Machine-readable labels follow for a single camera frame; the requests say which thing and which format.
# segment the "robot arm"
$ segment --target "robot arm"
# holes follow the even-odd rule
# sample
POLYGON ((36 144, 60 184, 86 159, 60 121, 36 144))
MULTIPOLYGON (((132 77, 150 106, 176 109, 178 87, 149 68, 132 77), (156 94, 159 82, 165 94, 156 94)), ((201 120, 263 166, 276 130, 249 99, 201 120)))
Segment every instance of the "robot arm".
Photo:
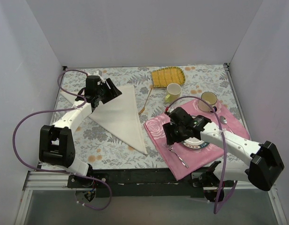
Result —
MULTIPOLYGON (((171 119, 170 123, 163 125, 167 144, 172 145, 195 137, 223 148, 222 131, 210 119, 201 115, 193 118, 180 107, 167 114, 171 119)), ((260 144, 243 139, 229 131, 224 131, 224 135, 228 152, 244 162, 228 170, 225 180, 249 180, 261 190, 270 190, 284 169, 276 146, 269 141, 260 144)), ((217 164, 213 165, 207 171, 209 177, 220 177, 216 166, 217 164)))
POLYGON ((82 88, 78 95, 83 91, 87 101, 85 105, 76 108, 84 102, 81 97, 77 97, 73 105, 76 109, 67 112, 51 126, 44 125, 41 128, 39 159, 41 162, 57 165, 68 172, 85 176, 89 165, 76 157, 73 134, 81 122, 98 107, 100 101, 105 104, 122 93, 110 78, 103 81, 97 75, 86 78, 86 87, 82 88))

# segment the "pink cloth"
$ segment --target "pink cloth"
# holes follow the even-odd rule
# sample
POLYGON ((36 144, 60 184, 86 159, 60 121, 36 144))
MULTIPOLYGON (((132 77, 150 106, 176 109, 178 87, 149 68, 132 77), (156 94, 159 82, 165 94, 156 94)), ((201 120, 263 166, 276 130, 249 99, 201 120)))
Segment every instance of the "pink cloth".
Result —
MULTIPOLYGON (((193 101, 183 104, 181 107, 190 115, 203 115, 218 124, 216 117, 213 113, 203 112, 199 110, 198 101, 199 100, 195 99, 193 101)), ((229 127, 236 135, 239 135, 245 139, 250 139, 250 136, 246 129, 225 106, 221 105, 221 103, 218 102, 217 107, 218 116, 220 117, 222 115, 227 119, 229 127)), ((144 127, 156 149, 163 157, 164 161, 166 162, 169 169, 172 171, 173 175, 177 180, 182 179, 196 169, 205 166, 206 164, 216 160, 224 154, 223 149, 213 144, 209 144, 203 149, 193 150, 184 146, 182 143, 175 143, 174 145, 172 145, 172 147, 175 152, 187 163, 187 165, 189 166, 189 168, 187 169, 185 166, 182 165, 176 154, 170 152, 167 149, 167 139, 165 137, 162 125, 168 123, 169 121, 169 117, 163 113, 147 121, 144 124, 144 127)), ((230 131, 227 125, 222 125, 222 127, 230 131)))

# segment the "white panel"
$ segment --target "white panel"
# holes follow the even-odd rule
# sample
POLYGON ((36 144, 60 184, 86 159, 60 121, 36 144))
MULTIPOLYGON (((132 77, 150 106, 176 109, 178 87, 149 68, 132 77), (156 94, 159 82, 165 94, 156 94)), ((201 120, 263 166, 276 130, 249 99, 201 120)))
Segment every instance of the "white panel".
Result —
POLYGON ((289 223, 289 0, 265 0, 231 62, 253 140, 274 142, 285 170, 278 195, 289 223))
POLYGON ((27 0, 62 65, 230 62, 262 0, 27 0))
MULTIPOLYGON (((25 0, 0 0, 0 225, 15 222, 27 168, 12 150, 16 124, 31 112, 54 106, 61 65, 25 0)), ((50 114, 23 124, 20 155, 38 161, 39 131, 50 114)))

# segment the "yellow mug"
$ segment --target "yellow mug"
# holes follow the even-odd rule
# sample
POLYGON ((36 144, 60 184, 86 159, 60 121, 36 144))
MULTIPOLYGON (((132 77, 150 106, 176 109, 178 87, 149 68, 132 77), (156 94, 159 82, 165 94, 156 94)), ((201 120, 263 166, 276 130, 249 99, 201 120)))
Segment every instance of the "yellow mug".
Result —
MULTIPOLYGON (((204 92, 201 96, 201 99, 205 100, 215 111, 217 111, 216 103, 218 98, 212 92, 204 92)), ((198 107, 203 112, 211 112, 211 109, 208 105, 206 105, 203 101, 198 101, 198 107)))
POLYGON ((180 97, 181 95, 182 88, 179 84, 177 83, 170 83, 167 86, 167 95, 164 98, 164 101, 166 103, 172 103, 175 101, 177 98, 180 97))

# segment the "white plate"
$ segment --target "white plate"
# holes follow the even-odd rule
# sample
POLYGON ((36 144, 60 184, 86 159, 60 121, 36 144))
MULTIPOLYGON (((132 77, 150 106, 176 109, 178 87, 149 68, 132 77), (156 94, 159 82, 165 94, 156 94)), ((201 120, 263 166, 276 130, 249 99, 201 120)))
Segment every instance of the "white plate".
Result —
POLYGON ((192 137, 192 138, 189 138, 187 140, 185 140, 183 142, 183 144, 186 146, 186 147, 189 147, 191 149, 202 149, 202 148, 205 148, 207 145, 209 145, 208 142, 204 142, 204 141, 201 141, 195 137, 192 137))

